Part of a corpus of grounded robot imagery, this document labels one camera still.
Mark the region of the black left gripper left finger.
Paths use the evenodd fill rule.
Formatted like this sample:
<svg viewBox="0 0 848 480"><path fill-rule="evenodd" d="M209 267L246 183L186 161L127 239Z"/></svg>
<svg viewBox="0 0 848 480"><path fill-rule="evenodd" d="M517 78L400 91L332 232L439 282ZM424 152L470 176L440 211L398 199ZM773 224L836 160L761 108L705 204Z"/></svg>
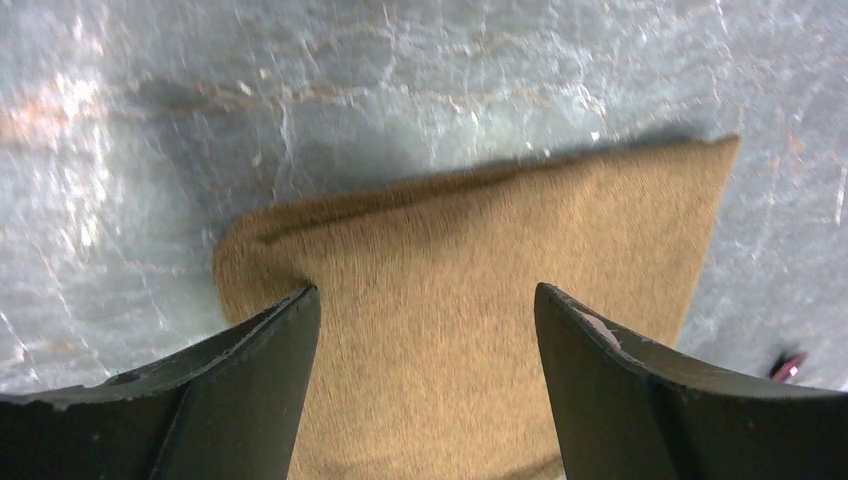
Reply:
<svg viewBox="0 0 848 480"><path fill-rule="evenodd" d="M321 324L305 287L94 387L1 399L5 479L284 479Z"/></svg>

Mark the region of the brown cloth napkin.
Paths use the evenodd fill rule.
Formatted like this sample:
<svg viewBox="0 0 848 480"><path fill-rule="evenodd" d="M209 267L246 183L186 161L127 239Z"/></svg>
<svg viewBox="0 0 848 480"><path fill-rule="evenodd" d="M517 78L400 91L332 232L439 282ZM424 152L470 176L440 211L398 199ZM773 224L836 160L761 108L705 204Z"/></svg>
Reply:
<svg viewBox="0 0 848 480"><path fill-rule="evenodd" d="M244 216L214 253L228 320L306 285L321 297L290 477L561 476L536 286L674 345L739 145L482 168Z"/></svg>

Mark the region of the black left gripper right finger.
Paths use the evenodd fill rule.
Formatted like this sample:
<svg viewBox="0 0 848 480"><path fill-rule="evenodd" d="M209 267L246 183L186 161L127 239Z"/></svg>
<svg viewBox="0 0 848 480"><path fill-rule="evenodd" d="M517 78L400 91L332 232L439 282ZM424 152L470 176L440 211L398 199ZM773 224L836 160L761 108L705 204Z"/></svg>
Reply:
<svg viewBox="0 0 848 480"><path fill-rule="evenodd" d="M535 324L570 479L843 479L847 396L679 353L557 287Z"/></svg>

